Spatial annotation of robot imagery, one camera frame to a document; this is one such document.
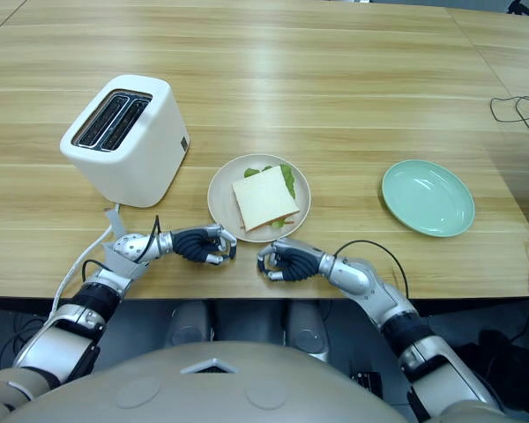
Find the wooden table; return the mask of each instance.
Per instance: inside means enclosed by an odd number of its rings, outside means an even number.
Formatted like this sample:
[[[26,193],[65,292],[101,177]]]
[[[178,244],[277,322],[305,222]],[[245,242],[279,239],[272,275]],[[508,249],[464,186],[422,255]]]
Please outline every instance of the wooden table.
[[[500,125],[491,97],[529,94],[529,19],[315,1],[31,0],[0,26],[0,295],[51,297],[110,206],[59,152],[111,78],[172,86],[192,144],[165,198],[123,207],[130,230],[210,222],[206,191],[232,158],[269,152],[307,175],[313,205],[294,237],[333,252],[379,241],[413,298],[527,294],[529,132]],[[473,192],[476,220],[451,239],[417,234],[384,206],[393,163],[432,160]],[[165,257],[133,298],[338,297],[320,278],[269,283],[262,245],[215,268]],[[401,286],[383,252],[353,246]],[[68,294],[74,293],[74,283]]]

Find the white toaster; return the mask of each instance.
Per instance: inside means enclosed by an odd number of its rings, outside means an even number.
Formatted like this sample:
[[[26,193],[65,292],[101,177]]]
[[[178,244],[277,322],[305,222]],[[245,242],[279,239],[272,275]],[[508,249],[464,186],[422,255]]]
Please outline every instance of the white toaster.
[[[61,152],[114,203],[157,204],[190,138],[170,85],[122,75],[108,82],[61,140]]]

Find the white bread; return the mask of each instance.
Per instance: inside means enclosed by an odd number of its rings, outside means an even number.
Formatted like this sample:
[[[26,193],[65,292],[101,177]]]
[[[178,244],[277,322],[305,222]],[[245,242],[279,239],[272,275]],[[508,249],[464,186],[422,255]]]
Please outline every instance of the white bread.
[[[246,231],[300,211],[280,166],[233,182],[233,191]]]

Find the white cable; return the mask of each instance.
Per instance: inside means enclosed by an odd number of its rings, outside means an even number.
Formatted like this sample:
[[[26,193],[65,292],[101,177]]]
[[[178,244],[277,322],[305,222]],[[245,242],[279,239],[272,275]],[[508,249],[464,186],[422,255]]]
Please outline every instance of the white cable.
[[[120,205],[119,204],[115,204],[114,208],[115,208],[116,212],[120,211]],[[84,261],[86,256],[88,256],[93,249],[98,247],[100,245],[100,243],[102,241],[104,241],[108,237],[110,232],[112,232],[112,226],[111,225],[108,226],[108,228],[104,231],[104,233],[102,235],[100,235],[98,237],[98,239],[96,241],[94,241],[92,244],[90,244],[88,246],[88,248],[85,249],[80,256],[78,256],[77,261],[74,262],[74,264],[72,265],[71,269],[69,270],[69,272],[64,277],[63,282],[61,282],[61,285],[59,285],[59,287],[56,290],[55,297],[53,297],[53,305],[51,306],[51,312],[49,313],[49,319],[56,312],[56,310],[57,310],[57,308],[59,306],[59,301],[61,300],[61,295],[63,295],[63,291],[66,288],[66,286],[69,284],[69,282],[71,282],[71,279],[74,276],[74,274],[77,271],[77,269],[80,266],[80,264]]]

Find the green plate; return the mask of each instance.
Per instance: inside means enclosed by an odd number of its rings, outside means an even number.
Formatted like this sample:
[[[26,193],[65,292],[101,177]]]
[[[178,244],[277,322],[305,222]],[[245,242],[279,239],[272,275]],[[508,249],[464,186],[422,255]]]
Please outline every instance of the green plate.
[[[474,200],[466,185],[430,161],[396,163],[382,179],[382,194],[394,216],[422,234],[455,236],[474,221]]]

